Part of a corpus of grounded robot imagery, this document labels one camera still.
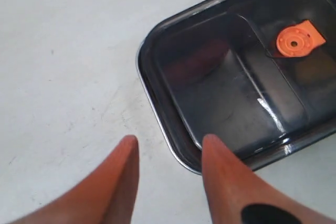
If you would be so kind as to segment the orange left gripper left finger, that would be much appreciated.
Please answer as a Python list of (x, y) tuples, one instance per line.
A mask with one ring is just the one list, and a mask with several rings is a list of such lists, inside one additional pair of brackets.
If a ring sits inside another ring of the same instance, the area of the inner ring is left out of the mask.
[(131, 223), (139, 184), (139, 142), (125, 136), (71, 190), (15, 223)]

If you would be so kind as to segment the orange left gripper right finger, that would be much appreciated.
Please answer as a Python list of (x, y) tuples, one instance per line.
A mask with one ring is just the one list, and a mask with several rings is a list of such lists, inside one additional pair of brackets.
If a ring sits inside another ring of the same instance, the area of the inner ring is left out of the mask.
[(270, 186), (213, 134), (203, 139), (202, 178), (213, 223), (335, 223)]

